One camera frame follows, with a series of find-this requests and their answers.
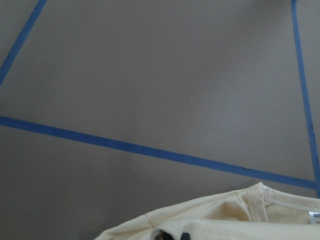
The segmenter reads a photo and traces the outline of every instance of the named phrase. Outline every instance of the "beige t-shirt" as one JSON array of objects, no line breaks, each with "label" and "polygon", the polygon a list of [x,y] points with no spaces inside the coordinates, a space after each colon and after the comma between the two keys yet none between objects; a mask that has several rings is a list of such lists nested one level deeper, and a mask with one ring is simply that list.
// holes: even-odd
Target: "beige t-shirt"
[{"label": "beige t-shirt", "polygon": [[320,199],[257,183],[163,207],[104,231],[96,240],[320,240]]}]

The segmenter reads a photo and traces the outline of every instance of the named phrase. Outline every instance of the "gray floor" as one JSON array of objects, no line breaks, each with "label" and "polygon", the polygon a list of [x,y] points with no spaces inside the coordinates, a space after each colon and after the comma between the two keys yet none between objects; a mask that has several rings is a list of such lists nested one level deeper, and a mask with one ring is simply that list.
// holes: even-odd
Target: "gray floor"
[{"label": "gray floor", "polygon": [[[0,3],[0,60],[37,3],[24,2]],[[320,4],[298,1],[297,10],[320,148]],[[0,87],[0,116],[314,181],[290,0],[48,0]],[[0,239],[89,240],[261,181],[3,126],[0,134]]]}]

